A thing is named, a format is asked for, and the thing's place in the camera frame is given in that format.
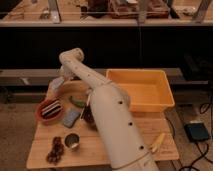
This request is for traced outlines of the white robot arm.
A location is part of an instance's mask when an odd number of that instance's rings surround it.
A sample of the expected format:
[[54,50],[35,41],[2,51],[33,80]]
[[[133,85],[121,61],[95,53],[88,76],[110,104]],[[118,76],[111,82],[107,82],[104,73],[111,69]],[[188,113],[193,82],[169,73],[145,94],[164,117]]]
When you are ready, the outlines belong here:
[[62,52],[64,75],[78,76],[92,89],[90,108],[113,171],[159,171],[128,109],[128,95],[116,83],[82,63],[80,48]]

